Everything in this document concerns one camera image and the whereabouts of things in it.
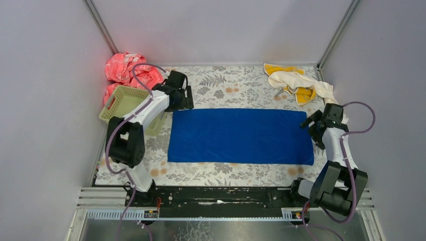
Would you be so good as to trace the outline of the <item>blue towel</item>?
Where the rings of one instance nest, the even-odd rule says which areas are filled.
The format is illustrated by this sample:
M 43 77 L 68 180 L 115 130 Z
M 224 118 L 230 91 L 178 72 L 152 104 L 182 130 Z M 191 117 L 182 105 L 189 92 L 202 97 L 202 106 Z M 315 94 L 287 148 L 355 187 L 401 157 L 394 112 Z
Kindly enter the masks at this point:
M 313 165 L 305 112 L 208 108 L 173 113 L 167 158 L 172 163 Z

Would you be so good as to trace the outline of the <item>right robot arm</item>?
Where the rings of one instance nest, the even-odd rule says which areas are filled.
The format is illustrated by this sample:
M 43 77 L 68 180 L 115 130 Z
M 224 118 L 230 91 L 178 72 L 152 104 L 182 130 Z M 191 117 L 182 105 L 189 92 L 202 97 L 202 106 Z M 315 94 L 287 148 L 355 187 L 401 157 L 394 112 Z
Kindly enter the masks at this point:
M 352 134 L 343 123 L 344 108 L 327 103 L 300 126 L 307 129 L 314 144 L 326 152 L 327 162 L 315 181 L 297 178 L 290 193 L 304 197 L 311 205 L 322 208 L 327 215 L 333 212 L 345 216 L 347 222 L 368 182 L 368 174 L 359 170 L 350 153 L 348 137 Z

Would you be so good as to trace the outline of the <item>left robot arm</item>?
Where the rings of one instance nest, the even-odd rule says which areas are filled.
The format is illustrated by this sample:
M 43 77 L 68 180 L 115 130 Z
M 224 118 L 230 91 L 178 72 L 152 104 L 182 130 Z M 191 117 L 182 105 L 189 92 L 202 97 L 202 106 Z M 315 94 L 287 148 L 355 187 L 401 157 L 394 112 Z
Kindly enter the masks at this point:
M 125 173 L 131 187 L 137 192 L 148 192 L 153 185 L 146 167 L 142 164 L 145 154 L 145 130 L 164 112 L 193 108 L 192 90 L 185 74 L 172 70 L 167 78 L 156 84 L 148 96 L 123 117 L 109 120 L 105 159 L 119 166 L 111 173 Z

